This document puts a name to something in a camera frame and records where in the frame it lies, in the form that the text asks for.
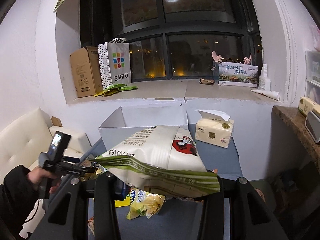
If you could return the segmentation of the black sleeve left forearm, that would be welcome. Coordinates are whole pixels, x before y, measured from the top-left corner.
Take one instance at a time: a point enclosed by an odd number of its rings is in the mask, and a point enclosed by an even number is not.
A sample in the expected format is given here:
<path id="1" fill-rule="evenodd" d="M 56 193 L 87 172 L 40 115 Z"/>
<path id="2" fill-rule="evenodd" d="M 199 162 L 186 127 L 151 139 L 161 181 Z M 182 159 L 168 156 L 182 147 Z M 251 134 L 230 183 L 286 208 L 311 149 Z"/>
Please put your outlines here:
<path id="1" fill-rule="evenodd" d="M 1 239 L 21 239 L 20 231 L 34 208 L 39 193 L 22 165 L 12 169 L 1 184 Z"/>

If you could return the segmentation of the person's left hand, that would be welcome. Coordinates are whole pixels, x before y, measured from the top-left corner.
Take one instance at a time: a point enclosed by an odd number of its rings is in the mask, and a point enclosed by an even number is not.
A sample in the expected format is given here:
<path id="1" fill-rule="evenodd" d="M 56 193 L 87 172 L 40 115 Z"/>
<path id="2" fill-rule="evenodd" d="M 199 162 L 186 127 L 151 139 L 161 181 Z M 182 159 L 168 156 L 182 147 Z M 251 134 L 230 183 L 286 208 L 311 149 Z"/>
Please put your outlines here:
<path id="1" fill-rule="evenodd" d="M 46 178 L 52 179 L 54 182 L 50 187 L 50 194 L 54 194 L 61 184 L 61 178 L 59 178 L 56 174 L 53 174 L 49 171 L 46 171 L 45 169 L 40 168 L 39 166 L 31 170 L 27 174 L 27 178 L 35 186 L 39 186 L 42 183 L 42 181 Z"/>

